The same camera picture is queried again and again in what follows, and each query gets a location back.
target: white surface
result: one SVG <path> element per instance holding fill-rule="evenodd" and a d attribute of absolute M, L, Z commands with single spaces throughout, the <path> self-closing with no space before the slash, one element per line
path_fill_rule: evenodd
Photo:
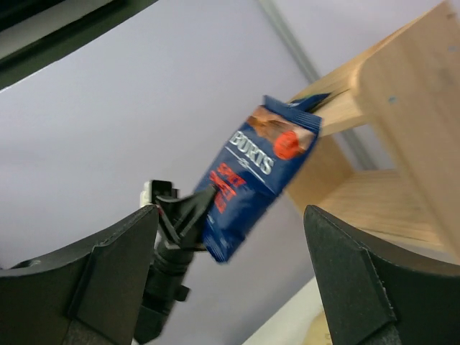
<path fill-rule="evenodd" d="M 318 283 L 313 278 L 243 345 L 302 345 L 322 310 Z"/>
<path fill-rule="evenodd" d="M 162 0 L 2 91 L 0 264 L 118 221 L 146 180 L 186 195 L 263 94 L 305 85 L 255 1 Z M 229 265 L 197 256 L 155 344 L 242 344 L 312 276 L 282 198 Z"/>
<path fill-rule="evenodd" d="M 441 0 L 274 1 L 321 75 L 331 72 L 441 2 Z M 453 0 L 452 3 L 459 8 L 460 0 Z M 379 169 L 394 167 L 370 126 L 361 126 L 354 131 Z"/>

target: wooden plank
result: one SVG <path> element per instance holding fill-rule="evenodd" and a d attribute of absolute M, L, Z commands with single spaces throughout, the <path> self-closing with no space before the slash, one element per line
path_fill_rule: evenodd
<path fill-rule="evenodd" d="M 331 333 L 324 310 L 310 324 L 302 345 L 332 345 Z"/>
<path fill-rule="evenodd" d="M 320 138 L 307 162 L 286 187 L 286 193 L 303 215 L 307 205 L 320 203 L 353 173 L 334 138 Z"/>
<path fill-rule="evenodd" d="M 460 28 L 443 2 L 362 65 L 356 102 L 460 256 Z"/>
<path fill-rule="evenodd" d="M 323 118 L 322 137 L 366 124 L 351 92 L 344 92 L 315 112 Z"/>
<path fill-rule="evenodd" d="M 427 213 L 395 170 L 356 172 L 318 205 L 391 242 L 443 249 Z"/>

